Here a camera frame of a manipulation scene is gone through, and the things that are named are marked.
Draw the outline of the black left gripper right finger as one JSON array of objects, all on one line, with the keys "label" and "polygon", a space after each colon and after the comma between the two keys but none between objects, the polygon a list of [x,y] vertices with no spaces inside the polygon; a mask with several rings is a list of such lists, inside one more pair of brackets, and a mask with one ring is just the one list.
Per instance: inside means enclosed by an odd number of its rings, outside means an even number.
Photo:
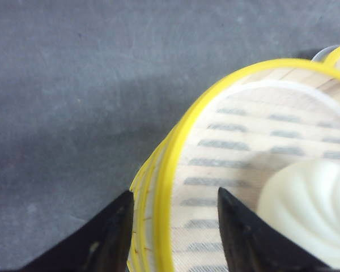
[{"label": "black left gripper right finger", "polygon": [[333,271],[224,188],[218,190],[218,218],[229,271]]}]

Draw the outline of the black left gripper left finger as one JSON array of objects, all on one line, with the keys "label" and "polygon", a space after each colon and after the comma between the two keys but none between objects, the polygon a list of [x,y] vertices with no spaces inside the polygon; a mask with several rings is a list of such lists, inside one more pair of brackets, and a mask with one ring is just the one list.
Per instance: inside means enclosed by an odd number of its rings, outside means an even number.
[{"label": "black left gripper left finger", "polygon": [[72,235],[19,270],[125,271],[133,211],[133,193],[127,190]]}]

